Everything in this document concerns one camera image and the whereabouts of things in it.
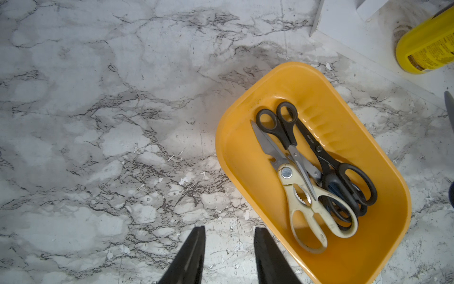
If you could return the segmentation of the cream-handled kitchen scissors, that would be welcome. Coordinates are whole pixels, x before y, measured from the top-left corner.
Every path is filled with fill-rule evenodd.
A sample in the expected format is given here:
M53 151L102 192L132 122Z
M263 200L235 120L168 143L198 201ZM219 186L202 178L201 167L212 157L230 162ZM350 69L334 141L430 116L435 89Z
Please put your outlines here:
M306 169L300 162L292 162L292 156L285 155L284 152L282 152L272 141L272 139L265 132L259 129L256 122L252 121L251 126L262 151L274 158L274 161L271 164L277 172L277 176L286 193L290 227L298 244L306 251L314 254L323 253L327 249L327 237L315 218L316 214L320 215L328 229L330 229L331 232L337 237L347 239L354 236L358 230L358 220L350 206L340 197L314 185L310 181L310 177ZM351 215L353 215L351 226L348 227L347 230L344 231L339 228L334 218L318 200L321 196L335 199L341 203ZM293 223L294 214L297 212L303 214L312 233L320 241L320 247L311 248L299 239Z

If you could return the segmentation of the yellow plastic storage box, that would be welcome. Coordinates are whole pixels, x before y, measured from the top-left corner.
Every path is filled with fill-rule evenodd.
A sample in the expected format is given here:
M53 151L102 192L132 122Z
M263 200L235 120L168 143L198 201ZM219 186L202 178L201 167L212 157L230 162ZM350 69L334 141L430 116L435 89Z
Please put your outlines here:
M292 103L303 124L327 152L363 170L378 191L353 237L327 234L327 250L305 251L299 236L316 244L296 214L292 233L284 189L261 150L251 122L259 110ZM318 284L369 284L391 258L410 225L411 199L402 175L327 78L314 67L289 62L275 67L223 114L216 131L223 171L309 277Z

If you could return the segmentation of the small black-handled scissors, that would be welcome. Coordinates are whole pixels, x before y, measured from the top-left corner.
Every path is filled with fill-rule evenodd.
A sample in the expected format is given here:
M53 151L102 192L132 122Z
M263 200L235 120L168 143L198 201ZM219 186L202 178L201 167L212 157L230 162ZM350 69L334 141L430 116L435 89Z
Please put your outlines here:
M261 116L268 115L272 119L274 126L267 128L261 122ZM277 137L283 147L291 154L292 160L301 173L306 172L306 175L312 177L316 182L322 177L320 170L312 165L307 158L305 158L296 148L297 141L294 136L294 126L298 119L298 113L291 103L284 102L280 104L276 113L269 109L262 109L256 115L256 123L259 129L265 133L272 134Z

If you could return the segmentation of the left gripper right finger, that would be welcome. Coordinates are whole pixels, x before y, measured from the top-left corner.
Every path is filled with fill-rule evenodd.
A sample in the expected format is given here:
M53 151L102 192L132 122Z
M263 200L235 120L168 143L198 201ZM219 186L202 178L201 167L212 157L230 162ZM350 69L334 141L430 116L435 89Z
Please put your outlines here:
M255 227L254 252L259 284L301 284L266 228Z

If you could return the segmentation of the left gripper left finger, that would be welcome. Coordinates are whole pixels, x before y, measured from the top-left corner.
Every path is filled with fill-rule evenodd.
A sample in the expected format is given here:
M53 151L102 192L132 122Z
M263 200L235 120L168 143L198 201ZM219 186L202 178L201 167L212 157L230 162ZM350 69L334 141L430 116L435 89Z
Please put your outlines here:
M195 227L188 235L159 284L200 284L205 258L205 227Z

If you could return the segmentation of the long black-handled scissors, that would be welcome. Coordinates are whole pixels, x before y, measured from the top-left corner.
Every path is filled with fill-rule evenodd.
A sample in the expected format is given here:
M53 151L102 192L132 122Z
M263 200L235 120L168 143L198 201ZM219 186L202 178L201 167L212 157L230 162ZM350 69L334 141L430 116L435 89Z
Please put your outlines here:
M341 197L353 209L357 217L364 216L368 207L374 205L378 198L376 187L369 176L360 168L349 163L339 162L328 154L299 118L295 127L299 129L322 167L322 177L317 181L318 185ZM361 188L348 177L346 172L349 170L364 180L370 191L369 198L366 198Z

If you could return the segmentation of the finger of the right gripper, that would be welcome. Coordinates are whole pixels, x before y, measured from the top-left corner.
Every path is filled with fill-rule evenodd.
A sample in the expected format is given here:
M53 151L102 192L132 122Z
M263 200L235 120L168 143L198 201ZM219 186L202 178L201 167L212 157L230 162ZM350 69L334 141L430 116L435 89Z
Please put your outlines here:
M450 125L452 130L454 130L454 97L451 95L449 91L445 91L444 99Z

